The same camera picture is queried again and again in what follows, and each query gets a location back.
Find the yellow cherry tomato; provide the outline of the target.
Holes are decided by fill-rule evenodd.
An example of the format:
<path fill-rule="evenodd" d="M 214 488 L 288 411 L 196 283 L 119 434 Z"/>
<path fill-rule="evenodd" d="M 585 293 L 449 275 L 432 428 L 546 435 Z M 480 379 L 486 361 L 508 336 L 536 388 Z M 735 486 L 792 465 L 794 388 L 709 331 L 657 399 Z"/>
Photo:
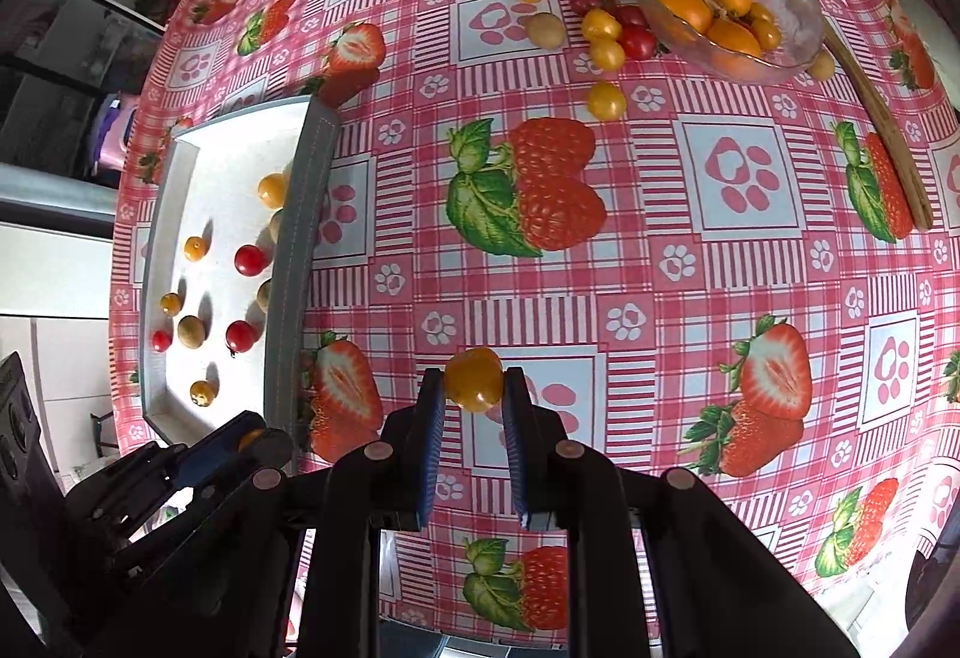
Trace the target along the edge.
<path fill-rule="evenodd" d="M 471 348 L 446 362 L 444 396 L 472 414 L 487 414 L 503 398 L 503 364 L 490 348 Z"/>

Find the brown kiwi berry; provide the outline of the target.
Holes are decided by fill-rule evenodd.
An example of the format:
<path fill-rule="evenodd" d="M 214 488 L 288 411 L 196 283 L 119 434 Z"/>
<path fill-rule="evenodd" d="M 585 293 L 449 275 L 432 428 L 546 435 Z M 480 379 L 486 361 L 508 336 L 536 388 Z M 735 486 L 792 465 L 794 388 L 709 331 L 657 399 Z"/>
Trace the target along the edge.
<path fill-rule="evenodd" d="M 206 341 L 206 326 L 198 316 L 186 315 L 178 321 L 176 328 L 179 343 L 187 349 L 198 349 Z"/>

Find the red cherry tomato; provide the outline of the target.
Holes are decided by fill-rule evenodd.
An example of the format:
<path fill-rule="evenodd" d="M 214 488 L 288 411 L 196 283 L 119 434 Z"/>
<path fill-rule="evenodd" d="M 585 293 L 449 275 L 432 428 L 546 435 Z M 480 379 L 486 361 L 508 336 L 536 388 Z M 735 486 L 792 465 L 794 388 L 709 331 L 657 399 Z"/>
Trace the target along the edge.
<path fill-rule="evenodd" d="M 236 250 L 233 265 L 241 276 L 254 277 L 259 276 L 267 268 L 268 258 L 257 245 L 244 243 Z"/>

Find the white rectangular tray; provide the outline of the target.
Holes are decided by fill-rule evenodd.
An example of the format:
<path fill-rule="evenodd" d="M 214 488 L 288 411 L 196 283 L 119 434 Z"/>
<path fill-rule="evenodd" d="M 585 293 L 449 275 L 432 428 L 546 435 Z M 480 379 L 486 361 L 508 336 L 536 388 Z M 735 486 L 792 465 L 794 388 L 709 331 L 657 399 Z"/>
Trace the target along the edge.
<path fill-rule="evenodd" d="M 340 116 L 291 97 L 218 116 L 172 139 L 145 250 L 140 331 L 174 330 L 161 312 L 175 292 L 205 323 L 206 341 L 140 352 L 145 421 L 167 443 L 199 442 L 242 411 L 296 426 L 309 274 Z M 244 243 L 265 252 L 241 276 Z"/>

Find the pink strawberry pattern tablecloth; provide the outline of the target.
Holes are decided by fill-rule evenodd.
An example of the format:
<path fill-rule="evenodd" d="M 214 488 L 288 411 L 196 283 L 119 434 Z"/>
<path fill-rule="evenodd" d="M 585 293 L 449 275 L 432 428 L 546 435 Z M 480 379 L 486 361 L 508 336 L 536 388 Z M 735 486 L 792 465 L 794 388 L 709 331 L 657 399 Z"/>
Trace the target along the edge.
<path fill-rule="evenodd" d="M 371 68 L 313 235 L 308 465 L 485 346 L 617 465 L 701 472 L 862 655 L 889 655 L 958 499 L 958 121 L 898 1 L 823 9 L 905 133 L 929 231 L 844 74 L 602 66 L 587 0 L 182 0 L 114 229 L 121 447 L 151 435 L 143 260 L 172 136 Z"/>

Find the pink plastic stool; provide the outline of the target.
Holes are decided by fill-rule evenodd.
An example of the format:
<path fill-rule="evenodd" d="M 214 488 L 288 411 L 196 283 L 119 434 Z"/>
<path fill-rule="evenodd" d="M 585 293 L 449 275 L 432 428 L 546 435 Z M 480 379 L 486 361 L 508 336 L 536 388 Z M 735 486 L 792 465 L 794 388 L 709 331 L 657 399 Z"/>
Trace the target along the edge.
<path fill-rule="evenodd" d="M 112 92 L 103 98 L 88 133 L 88 165 L 93 172 L 124 168 L 139 102 L 138 95 L 127 92 Z"/>

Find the long wooden stick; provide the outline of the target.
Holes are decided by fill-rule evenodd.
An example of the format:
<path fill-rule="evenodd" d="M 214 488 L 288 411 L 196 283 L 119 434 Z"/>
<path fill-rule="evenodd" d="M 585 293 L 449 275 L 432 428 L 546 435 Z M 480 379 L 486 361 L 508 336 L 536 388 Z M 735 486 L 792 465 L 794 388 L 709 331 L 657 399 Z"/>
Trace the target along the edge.
<path fill-rule="evenodd" d="M 857 63 L 856 57 L 844 45 L 843 40 L 839 38 L 828 20 L 823 21 L 823 45 L 828 52 L 832 53 L 836 63 L 843 68 L 844 74 L 853 84 L 857 98 L 861 100 L 862 107 L 866 109 L 875 132 L 880 137 L 880 141 L 884 142 L 898 181 L 900 181 L 901 190 L 905 193 L 905 199 L 910 206 L 914 227 L 921 232 L 930 231 L 932 229 L 932 208 L 928 193 L 924 188 L 913 154 L 908 148 L 905 136 L 901 133 L 900 126 L 890 112 L 889 105 L 880 97 L 872 81 Z"/>

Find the clear glass fruit bowl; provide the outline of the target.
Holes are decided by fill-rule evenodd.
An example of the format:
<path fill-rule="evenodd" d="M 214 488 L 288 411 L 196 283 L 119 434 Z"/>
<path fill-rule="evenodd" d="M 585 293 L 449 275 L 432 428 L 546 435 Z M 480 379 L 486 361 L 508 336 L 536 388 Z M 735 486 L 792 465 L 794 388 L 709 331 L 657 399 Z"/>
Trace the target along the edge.
<path fill-rule="evenodd" d="M 743 84 L 779 84 L 815 61 L 818 0 L 638 0 L 652 33 L 686 63 Z"/>

